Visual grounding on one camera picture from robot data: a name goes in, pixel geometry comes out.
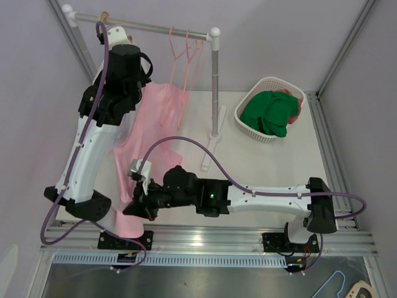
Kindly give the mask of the pink wire hanger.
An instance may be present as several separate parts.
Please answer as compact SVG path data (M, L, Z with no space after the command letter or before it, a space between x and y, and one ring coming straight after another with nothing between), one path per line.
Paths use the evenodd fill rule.
M171 53L172 53L172 57L173 57L173 64L172 64L171 78L170 78L170 82L169 82L169 86L168 86L169 98L166 101L166 106L165 106L165 108L163 110L163 114L161 116L161 125L164 125L165 122L170 118L170 116L171 116L171 107L174 104L176 104L176 106L178 108L178 118L177 118L177 123L178 123L179 116L180 116L180 114L182 112L182 101L183 101L183 98L184 98L184 95L183 95L184 78L183 78L183 81L181 83L182 89L176 88L174 86L174 74L175 74L175 70L176 70L176 67L177 67L178 60L181 57L183 57L183 56L186 57L185 48L179 54L176 53L176 51L174 49L173 42L172 42L172 34L173 33L174 33L174 26L172 26L169 29L169 44L170 44L170 47L171 47Z
M197 77L197 67L199 65L203 50L202 41L194 40L193 42L191 42L191 44L188 44L189 37L190 37L190 30L187 30L185 36L185 54L187 57L187 66L184 73L184 88L183 88L184 98L182 101L182 112L179 116L179 120L177 124L179 130L182 128L183 119L187 110L187 105L189 103L192 88L195 84L195 80ZM194 66L193 73L190 74L190 67L195 59L197 59L197 61Z

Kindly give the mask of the light pink t-shirt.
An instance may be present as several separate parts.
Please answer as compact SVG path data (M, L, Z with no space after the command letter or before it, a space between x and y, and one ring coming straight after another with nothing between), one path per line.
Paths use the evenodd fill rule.
M177 135L189 97L190 91L170 84L149 83L143 88L132 131L123 144L114 148L120 194L120 207L115 218L115 233L118 236L139 238L143 235L143 219L122 213L132 202L136 186L127 173L132 161L142 159L151 145L162 138Z

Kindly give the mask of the green t-shirt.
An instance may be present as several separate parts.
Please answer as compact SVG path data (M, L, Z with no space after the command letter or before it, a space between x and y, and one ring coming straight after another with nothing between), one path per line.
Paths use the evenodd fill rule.
M239 116L241 122L265 135L286 137L287 119L280 111L283 95L280 90L256 94Z

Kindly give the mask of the dusty red t-shirt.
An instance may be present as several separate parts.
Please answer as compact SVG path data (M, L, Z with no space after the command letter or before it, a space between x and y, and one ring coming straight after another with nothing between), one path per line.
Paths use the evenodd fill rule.
M286 117L287 124L293 124L301 114L303 99L293 96L287 89L281 89L280 92L284 94L281 100L282 107L280 111Z

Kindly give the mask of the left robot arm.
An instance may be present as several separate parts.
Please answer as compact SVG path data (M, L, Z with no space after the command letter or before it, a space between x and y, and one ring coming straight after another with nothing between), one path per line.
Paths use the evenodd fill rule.
M148 59L135 45L113 46L106 75L99 75L83 93L75 138L79 152L70 154L57 184L44 190L47 199L76 218L98 222L110 210L112 201L94 190L94 183L124 115L135 110L142 87L150 82L153 71L144 71L141 65Z

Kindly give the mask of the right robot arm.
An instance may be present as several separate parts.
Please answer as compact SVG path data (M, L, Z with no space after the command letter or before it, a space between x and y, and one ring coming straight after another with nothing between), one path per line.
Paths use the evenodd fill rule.
M137 181L133 200L123 210L153 221L159 209L195 207L197 214L219 217L233 213L264 211L294 215L285 224L283 246L297 251L312 234L337 232L332 194L321 178L310 178L307 184L295 187L237 187L230 180L198 178L196 174L175 166L167 171L163 183L146 179L135 170L131 178Z

